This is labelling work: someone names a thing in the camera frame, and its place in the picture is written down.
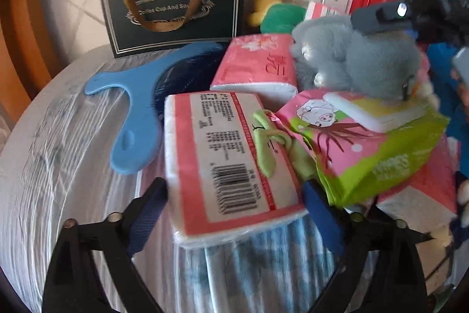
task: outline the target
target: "gray plush toy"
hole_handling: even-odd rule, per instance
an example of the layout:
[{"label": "gray plush toy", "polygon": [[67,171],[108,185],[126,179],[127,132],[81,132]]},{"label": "gray plush toy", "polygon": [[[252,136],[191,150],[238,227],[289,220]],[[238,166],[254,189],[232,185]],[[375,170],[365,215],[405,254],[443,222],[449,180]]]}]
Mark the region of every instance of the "gray plush toy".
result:
[{"label": "gray plush toy", "polygon": [[420,52],[405,32],[365,36],[353,29],[350,16],[304,21],[292,36],[300,91],[327,87],[400,100],[420,65]]}]

